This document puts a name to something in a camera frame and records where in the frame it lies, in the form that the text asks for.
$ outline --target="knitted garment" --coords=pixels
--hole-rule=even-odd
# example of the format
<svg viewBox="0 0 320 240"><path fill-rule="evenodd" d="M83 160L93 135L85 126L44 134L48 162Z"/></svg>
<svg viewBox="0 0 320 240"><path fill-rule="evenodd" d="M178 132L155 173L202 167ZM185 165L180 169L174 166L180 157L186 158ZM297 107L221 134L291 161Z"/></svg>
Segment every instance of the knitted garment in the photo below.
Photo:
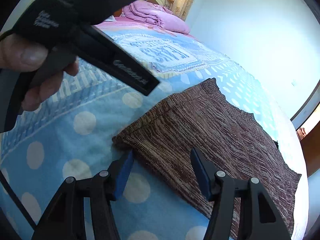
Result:
<svg viewBox="0 0 320 240"><path fill-rule="evenodd" d="M214 78L163 99L113 142L119 148L133 148L142 165L208 218L213 203L199 190L190 162L192 147L233 178L259 178L292 234L294 194L301 175L284 162L253 114L226 101ZM239 214L240 200L236 198L233 239Z"/></svg>

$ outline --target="mattress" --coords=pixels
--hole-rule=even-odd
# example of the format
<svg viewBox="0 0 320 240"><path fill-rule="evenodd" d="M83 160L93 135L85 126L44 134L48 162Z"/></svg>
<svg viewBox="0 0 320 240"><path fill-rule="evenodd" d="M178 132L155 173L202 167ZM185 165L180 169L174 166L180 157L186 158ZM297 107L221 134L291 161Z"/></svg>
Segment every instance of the mattress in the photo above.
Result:
<svg viewBox="0 0 320 240"><path fill-rule="evenodd" d="M215 77L226 100L253 113L275 141L285 162L302 174L295 195L292 239L303 238L308 220L306 165L290 120L260 82L228 56L189 35L136 22L98 27L143 63L159 80L144 97L80 59L79 74L64 76L60 90L34 112L18 117L2 134L0 164L12 189L35 222L68 176L84 179L121 156L111 138L168 95ZM0 206L23 240L33 230L5 190ZM203 239L208 219L135 162L123 197L112 203L121 239ZM85 199L87 239L94 239Z"/></svg>

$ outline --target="folded blanket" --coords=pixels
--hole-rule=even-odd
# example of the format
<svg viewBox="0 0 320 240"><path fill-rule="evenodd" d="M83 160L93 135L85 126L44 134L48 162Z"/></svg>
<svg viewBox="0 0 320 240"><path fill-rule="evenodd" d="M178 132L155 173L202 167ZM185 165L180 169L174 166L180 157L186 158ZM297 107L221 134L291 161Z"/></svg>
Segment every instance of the folded blanket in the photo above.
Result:
<svg viewBox="0 0 320 240"><path fill-rule="evenodd" d="M212 203L201 194L190 163L199 148L218 170L237 179L257 177L277 206L290 234L300 174L284 162L253 114L228 103L215 79L172 94L113 138L208 218ZM230 236L236 239L240 201L235 200Z"/></svg>
<svg viewBox="0 0 320 240"><path fill-rule="evenodd" d="M157 25L172 32L183 34L190 32L187 24L173 15L172 11L144 0L137 0L130 5L124 6L122 16L138 22Z"/></svg>

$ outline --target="finger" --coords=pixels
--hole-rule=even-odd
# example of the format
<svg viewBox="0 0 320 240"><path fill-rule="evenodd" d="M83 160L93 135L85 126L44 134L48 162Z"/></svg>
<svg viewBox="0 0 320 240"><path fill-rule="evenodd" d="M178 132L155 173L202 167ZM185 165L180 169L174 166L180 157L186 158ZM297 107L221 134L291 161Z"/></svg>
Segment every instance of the finger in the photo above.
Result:
<svg viewBox="0 0 320 240"><path fill-rule="evenodd" d="M34 87L28 90L24 97L24 100L21 103L23 110L34 111L38 109L41 104L39 92L40 87Z"/></svg>
<svg viewBox="0 0 320 240"><path fill-rule="evenodd" d="M50 96L55 94L61 85L63 79L63 71L56 73L55 75L51 76L47 80L45 80L40 86L40 100L43 102L48 99Z"/></svg>
<svg viewBox="0 0 320 240"><path fill-rule="evenodd" d="M9 35L0 42L0 68L19 72L38 69L48 55L48 50L35 42L16 34Z"/></svg>
<svg viewBox="0 0 320 240"><path fill-rule="evenodd" d="M64 71L67 72L70 76L77 75L79 72L78 59L74 63L71 63L67 67L65 67Z"/></svg>

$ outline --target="pink blanket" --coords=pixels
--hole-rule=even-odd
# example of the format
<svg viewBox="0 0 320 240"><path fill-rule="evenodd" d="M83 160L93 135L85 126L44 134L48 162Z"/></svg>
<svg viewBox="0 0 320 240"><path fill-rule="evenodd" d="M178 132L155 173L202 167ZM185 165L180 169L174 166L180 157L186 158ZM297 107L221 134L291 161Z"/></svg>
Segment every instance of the pink blanket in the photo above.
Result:
<svg viewBox="0 0 320 240"><path fill-rule="evenodd" d="M173 15L172 11L144 0L137 0L130 5L124 6L122 16L138 22L157 25L172 32L183 34L190 32L186 23Z"/></svg>

